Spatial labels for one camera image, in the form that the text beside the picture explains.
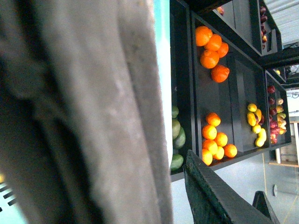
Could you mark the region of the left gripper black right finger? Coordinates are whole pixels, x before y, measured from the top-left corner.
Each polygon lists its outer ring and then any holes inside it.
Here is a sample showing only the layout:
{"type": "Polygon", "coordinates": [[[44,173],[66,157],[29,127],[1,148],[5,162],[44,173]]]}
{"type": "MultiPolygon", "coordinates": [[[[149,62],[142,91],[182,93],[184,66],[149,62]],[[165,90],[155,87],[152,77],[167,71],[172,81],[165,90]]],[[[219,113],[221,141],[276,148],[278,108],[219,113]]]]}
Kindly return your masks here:
{"type": "Polygon", "coordinates": [[[256,191],[252,206],[270,219],[274,224],[280,224],[266,194],[263,191],[256,191]]]}

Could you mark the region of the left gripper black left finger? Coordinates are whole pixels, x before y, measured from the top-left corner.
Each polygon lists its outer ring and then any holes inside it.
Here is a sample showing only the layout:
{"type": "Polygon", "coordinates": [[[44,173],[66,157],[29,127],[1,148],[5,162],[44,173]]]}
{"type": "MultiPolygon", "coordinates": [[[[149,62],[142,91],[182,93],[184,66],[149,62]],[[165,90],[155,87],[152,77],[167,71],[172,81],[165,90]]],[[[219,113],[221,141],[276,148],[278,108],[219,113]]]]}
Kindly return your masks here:
{"type": "Polygon", "coordinates": [[[185,188],[196,224],[273,223],[227,185],[192,150],[186,154],[185,188]]]}

